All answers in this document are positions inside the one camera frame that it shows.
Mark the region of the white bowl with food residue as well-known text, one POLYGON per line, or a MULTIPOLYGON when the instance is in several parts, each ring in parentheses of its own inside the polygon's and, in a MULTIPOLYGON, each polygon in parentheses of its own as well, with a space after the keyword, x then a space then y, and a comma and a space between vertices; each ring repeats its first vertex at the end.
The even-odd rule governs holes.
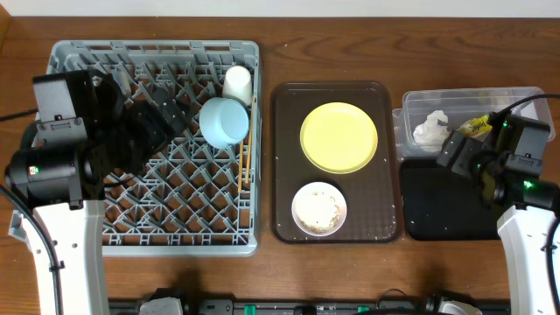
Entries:
POLYGON ((311 182, 302 186, 291 202, 294 222, 304 233, 327 237, 344 225, 347 202, 343 193, 326 182, 311 182))

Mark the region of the white cup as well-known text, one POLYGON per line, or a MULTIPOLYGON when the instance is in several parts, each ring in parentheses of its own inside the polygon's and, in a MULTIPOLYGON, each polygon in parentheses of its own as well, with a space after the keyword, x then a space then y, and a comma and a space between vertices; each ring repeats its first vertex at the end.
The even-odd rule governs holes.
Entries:
POLYGON ((222 96, 249 106, 252 103, 252 80, 250 72, 243 66, 232 66, 225 74, 222 96))

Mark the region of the green yellow snack wrapper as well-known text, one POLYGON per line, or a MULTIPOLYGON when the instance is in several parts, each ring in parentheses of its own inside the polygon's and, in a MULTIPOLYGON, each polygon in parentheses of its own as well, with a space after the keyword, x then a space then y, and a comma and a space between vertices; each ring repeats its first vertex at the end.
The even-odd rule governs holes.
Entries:
POLYGON ((489 114, 481 117, 472 118, 457 128, 457 132, 467 137, 479 137, 488 133, 492 126, 488 123, 489 114))

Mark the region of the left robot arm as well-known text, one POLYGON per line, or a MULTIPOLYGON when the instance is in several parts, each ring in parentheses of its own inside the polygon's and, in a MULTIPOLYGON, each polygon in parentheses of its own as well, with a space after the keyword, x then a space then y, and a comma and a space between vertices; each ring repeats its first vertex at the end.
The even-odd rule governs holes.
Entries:
POLYGON ((39 119, 5 169, 2 195, 20 212, 44 314, 109 312, 102 258, 107 177, 140 182, 146 163, 188 129, 193 107, 163 87, 126 102, 98 70, 33 79, 39 119))

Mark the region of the light blue bowl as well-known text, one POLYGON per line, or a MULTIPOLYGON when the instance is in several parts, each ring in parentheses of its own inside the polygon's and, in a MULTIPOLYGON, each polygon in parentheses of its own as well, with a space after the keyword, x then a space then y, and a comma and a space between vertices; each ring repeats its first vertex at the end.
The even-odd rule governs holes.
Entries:
POLYGON ((249 114, 238 101, 215 97, 202 106, 199 127, 208 144, 226 149, 244 140, 249 133, 249 114))

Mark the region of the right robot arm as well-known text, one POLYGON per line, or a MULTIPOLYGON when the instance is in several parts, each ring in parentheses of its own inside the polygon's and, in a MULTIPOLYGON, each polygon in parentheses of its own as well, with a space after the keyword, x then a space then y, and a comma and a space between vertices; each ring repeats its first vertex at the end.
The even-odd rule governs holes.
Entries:
POLYGON ((542 180, 550 126, 492 113, 482 141, 453 131, 437 163, 472 180, 497 221, 513 314, 559 312, 559 186, 542 180))

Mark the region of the wooden chopstick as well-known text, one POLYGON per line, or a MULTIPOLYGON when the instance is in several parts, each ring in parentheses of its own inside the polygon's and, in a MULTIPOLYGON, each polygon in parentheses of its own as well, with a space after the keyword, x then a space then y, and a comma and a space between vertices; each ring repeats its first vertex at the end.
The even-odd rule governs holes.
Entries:
POLYGON ((251 155, 252 155, 252 138, 253 138, 253 134, 252 134, 252 129, 253 129, 253 125, 254 125, 254 120, 255 120, 255 109, 256 109, 256 97, 255 95, 253 95, 252 98, 252 103, 251 103, 251 112, 250 112, 250 125, 249 125, 249 131, 248 131, 248 154, 247 154, 247 171, 245 174, 245 178, 244 178, 244 182, 245 184, 249 184, 249 176, 250 176, 250 166, 251 166, 251 155))
POLYGON ((239 163, 238 163, 238 179, 237 179, 237 192, 238 195, 241 196, 242 193, 242 169, 243 169, 243 149, 244 149, 244 141, 241 140, 239 143, 239 163))

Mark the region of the white tissue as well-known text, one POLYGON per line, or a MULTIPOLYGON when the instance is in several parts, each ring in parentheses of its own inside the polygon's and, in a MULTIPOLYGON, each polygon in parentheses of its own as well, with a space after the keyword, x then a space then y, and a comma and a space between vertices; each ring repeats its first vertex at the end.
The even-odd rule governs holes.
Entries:
POLYGON ((442 144, 450 135, 447 123, 448 116, 443 110, 432 112, 427 115, 425 122, 415 127, 413 131, 414 141, 422 145, 425 151, 441 151, 442 144))

